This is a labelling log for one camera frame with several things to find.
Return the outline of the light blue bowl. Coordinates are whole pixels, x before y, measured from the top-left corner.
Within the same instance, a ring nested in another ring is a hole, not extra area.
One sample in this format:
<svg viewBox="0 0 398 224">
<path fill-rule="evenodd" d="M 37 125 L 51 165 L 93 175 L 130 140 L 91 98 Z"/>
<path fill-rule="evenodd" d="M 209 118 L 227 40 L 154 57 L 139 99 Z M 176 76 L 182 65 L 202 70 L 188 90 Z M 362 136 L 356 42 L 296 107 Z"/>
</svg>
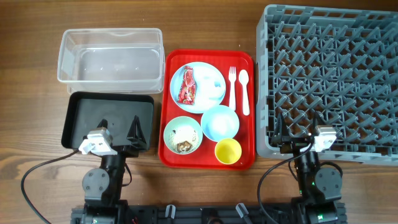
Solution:
<svg viewBox="0 0 398 224">
<path fill-rule="evenodd" d="M 214 142 L 234 138 L 240 127 L 238 115 L 225 105 L 218 105 L 204 112 L 201 117 L 203 134 Z"/>
</svg>

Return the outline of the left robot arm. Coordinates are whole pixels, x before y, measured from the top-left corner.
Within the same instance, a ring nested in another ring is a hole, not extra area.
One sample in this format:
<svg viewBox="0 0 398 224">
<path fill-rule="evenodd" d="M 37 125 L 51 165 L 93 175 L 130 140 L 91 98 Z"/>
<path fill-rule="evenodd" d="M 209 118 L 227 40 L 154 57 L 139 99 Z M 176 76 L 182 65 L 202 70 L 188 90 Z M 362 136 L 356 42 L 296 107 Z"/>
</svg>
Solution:
<svg viewBox="0 0 398 224">
<path fill-rule="evenodd" d="M 113 146 L 113 137 L 108 130 L 108 121 L 102 119 L 96 129 L 83 138 L 79 147 L 82 154 L 100 156 L 99 168 L 88 171 L 83 180 L 85 205 L 80 223 L 117 224 L 135 223 L 133 211 L 127 201 L 121 199 L 121 190 L 125 186 L 123 176 L 128 157 L 137 157 L 141 149 L 147 146 L 138 116 L 133 118 L 126 139 L 127 145 Z"/>
</svg>

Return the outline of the white tissue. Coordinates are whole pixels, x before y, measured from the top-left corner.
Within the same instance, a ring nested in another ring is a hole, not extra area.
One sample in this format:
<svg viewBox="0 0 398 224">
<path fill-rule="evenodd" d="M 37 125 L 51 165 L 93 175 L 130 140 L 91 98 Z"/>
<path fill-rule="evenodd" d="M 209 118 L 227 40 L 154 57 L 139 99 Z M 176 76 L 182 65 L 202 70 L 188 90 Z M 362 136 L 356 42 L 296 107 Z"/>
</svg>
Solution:
<svg viewBox="0 0 398 224">
<path fill-rule="evenodd" d="M 202 73 L 200 76 L 200 91 L 207 98 L 221 98 L 224 94 L 224 85 L 218 75 Z"/>
</svg>

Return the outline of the white plastic spoon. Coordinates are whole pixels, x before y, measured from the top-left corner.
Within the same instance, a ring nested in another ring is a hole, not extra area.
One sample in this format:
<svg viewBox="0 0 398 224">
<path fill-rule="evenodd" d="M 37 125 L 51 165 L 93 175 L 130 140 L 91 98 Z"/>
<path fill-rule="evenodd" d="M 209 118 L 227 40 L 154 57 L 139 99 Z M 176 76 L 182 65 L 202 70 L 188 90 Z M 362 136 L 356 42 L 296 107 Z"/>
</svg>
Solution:
<svg viewBox="0 0 398 224">
<path fill-rule="evenodd" d="M 243 99 L 242 99 L 243 115 L 248 116 L 250 114 L 249 97 L 248 97 L 248 89 L 247 89 L 247 85 L 249 82 L 249 75 L 246 70 L 240 71 L 239 82 L 242 85 L 242 89 L 243 89 Z"/>
</svg>

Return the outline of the green bowl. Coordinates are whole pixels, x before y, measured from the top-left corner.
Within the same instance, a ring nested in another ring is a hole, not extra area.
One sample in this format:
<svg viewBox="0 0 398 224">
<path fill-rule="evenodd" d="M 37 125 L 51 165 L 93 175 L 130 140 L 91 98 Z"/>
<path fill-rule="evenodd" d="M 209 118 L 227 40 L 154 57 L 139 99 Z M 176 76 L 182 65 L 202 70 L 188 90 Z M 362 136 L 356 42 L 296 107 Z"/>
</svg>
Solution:
<svg viewBox="0 0 398 224">
<path fill-rule="evenodd" d="M 203 131 L 195 119 L 179 116 L 167 123 L 163 138 L 170 151 L 178 155 L 187 155 L 199 148 L 203 140 Z"/>
</svg>

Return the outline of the white plastic fork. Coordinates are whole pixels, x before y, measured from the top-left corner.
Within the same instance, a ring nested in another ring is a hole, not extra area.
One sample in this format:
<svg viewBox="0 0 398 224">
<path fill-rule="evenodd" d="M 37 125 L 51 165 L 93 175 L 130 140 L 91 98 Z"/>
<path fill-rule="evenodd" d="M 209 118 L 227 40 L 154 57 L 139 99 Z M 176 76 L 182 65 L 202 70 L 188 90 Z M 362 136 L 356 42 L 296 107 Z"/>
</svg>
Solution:
<svg viewBox="0 0 398 224">
<path fill-rule="evenodd" d="M 236 67 L 229 68 L 228 80 L 230 83 L 229 90 L 229 107 L 236 110 L 236 96 L 235 96 L 235 81 L 236 81 Z"/>
</svg>

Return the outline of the red serving tray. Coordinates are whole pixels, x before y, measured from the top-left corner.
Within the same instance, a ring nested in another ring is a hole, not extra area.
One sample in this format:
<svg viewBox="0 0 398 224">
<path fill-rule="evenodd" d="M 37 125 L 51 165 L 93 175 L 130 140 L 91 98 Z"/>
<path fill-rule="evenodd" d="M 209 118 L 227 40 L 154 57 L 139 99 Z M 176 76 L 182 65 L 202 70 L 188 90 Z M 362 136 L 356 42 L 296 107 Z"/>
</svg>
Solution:
<svg viewBox="0 0 398 224">
<path fill-rule="evenodd" d="M 159 148 L 169 167 L 244 170 L 256 156 L 254 62 L 240 51 L 166 58 Z"/>
</svg>

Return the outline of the grey dishwasher rack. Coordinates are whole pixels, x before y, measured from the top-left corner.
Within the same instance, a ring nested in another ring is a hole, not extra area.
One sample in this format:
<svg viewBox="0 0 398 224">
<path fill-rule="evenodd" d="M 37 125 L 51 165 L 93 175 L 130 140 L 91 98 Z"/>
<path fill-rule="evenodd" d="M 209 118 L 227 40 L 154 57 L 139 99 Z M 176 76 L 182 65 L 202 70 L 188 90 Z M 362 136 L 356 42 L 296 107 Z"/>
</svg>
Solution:
<svg viewBox="0 0 398 224">
<path fill-rule="evenodd" d="M 256 28 L 259 93 L 256 151 L 271 143 L 277 116 L 306 136 L 319 113 L 336 130 L 323 160 L 397 165 L 397 13 L 271 4 Z"/>
</svg>

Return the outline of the red snack wrapper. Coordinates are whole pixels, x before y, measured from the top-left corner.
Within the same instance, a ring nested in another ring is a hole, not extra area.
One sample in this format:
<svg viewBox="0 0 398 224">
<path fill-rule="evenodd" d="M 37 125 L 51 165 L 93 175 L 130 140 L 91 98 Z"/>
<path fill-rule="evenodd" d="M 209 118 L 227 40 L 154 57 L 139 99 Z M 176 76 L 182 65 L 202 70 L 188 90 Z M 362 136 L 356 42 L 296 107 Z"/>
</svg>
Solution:
<svg viewBox="0 0 398 224">
<path fill-rule="evenodd" d="M 193 68 L 184 66 L 183 82 L 178 94 L 178 103 L 194 105 L 197 85 L 193 76 Z"/>
</svg>

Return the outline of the black waste tray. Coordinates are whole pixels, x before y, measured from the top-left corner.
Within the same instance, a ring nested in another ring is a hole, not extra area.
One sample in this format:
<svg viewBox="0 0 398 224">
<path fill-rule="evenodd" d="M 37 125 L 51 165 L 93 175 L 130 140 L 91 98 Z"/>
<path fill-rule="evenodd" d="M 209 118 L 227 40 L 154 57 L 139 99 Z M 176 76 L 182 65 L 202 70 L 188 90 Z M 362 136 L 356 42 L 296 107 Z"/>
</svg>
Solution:
<svg viewBox="0 0 398 224">
<path fill-rule="evenodd" d="M 77 149 L 83 137 L 97 128 L 102 120 L 108 122 L 107 130 L 114 146 L 127 146 L 127 138 L 135 117 L 139 118 L 148 151 L 154 117 L 154 99 L 149 95 L 75 92 L 70 96 L 61 144 Z"/>
</svg>

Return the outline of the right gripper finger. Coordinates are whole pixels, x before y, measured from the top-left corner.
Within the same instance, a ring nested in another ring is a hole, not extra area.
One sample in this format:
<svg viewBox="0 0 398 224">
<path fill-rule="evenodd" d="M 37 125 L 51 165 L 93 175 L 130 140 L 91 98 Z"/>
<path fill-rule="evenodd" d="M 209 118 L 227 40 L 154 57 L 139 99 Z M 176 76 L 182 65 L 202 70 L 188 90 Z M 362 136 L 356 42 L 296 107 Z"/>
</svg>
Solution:
<svg viewBox="0 0 398 224">
<path fill-rule="evenodd" d="M 282 113 L 279 113 L 274 130 L 274 135 L 271 138 L 272 144 L 282 144 L 289 141 L 289 130 L 285 123 Z"/>
<path fill-rule="evenodd" d="M 318 111 L 313 112 L 312 126 L 317 127 L 319 125 L 324 125 L 325 121 L 323 120 L 321 114 Z"/>
</svg>

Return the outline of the white rice pile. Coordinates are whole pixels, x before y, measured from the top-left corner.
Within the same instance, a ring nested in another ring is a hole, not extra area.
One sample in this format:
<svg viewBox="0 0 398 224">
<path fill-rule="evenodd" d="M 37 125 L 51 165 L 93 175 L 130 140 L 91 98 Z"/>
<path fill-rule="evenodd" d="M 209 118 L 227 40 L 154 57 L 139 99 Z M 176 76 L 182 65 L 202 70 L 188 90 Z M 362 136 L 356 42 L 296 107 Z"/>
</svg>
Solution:
<svg viewBox="0 0 398 224">
<path fill-rule="evenodd" d="M 199 146 L 198 133 L 191 126 L 179 126 L 168 134 L 171 150 L 177 154 L 188 154 Z"/>
</svg>

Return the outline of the clear plastic bin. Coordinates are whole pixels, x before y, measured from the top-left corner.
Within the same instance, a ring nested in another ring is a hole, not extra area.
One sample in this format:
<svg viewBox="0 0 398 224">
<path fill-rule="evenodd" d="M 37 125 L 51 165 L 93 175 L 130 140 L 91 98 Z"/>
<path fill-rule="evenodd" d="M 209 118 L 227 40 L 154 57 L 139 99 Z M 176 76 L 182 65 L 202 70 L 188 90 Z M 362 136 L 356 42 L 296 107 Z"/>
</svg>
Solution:
<svg viewBox="0 0 398 224">
<path fill-rule="evenodd" d="M 164 89 L 165 52 L 158 28 L 68 29 L 57 79 L 68 92 L 157 94 Z"/>
</svg>

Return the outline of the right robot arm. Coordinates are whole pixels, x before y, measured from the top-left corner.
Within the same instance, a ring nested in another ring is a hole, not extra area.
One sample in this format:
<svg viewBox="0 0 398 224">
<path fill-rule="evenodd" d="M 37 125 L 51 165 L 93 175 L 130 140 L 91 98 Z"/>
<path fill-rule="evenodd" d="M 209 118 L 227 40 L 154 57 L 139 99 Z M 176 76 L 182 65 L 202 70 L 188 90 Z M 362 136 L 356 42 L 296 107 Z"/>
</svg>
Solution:
<svg viewBox="0 0 398 224">
<path fill-rule="evenodd" d="M 336 130 L 318 113 L 313 115 L 312 131 L 304 137 L 292 137 L 282 114 L 277 117 L 271 143 L 280 151 L 293 154 L 300 196 L 291 200 L 294 223 L 346 223 L 346 209 L 340 203 L 343 171 L 334 162 L 320 162 L 318 153 L 329 149 Z"/>
</svg>

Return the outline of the yellow cup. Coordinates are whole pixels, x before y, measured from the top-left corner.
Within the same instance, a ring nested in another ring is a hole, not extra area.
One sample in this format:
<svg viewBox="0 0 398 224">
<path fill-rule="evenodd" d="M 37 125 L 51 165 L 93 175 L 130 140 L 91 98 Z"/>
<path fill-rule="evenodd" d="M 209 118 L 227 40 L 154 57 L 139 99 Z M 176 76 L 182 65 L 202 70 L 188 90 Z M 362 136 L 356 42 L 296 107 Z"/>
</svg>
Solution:
<svg viewBox="0 0 398 224">
<path fill-rule="evenodd" d="M 215 157 L 226 165 L 235 164 L 242 155 L 240 143 L 232 138 L 222 139 L 215 146 Z"/>
</svg>

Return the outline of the light blue plate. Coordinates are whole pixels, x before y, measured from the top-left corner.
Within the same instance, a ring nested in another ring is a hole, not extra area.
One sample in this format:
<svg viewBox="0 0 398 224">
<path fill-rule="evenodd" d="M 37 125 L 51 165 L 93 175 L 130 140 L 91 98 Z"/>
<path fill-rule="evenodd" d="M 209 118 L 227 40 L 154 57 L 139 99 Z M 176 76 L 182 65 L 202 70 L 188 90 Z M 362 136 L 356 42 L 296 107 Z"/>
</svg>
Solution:
<svg viewBox="0 0 398 224">
<path fill-rule="evenodd" d="M 196 84 L 194 104 L 187 105 L 178 102 L 185 66 L 193 68 L 193 78 Z M 205 62 L 191 62 L 181 66 L 170 81 L 170 94 L 178 107 L 193 114 L 202 114 L 208 109 L 220 105 L 226 93 L 226 82 L 221 72 Z"/>
</svg>

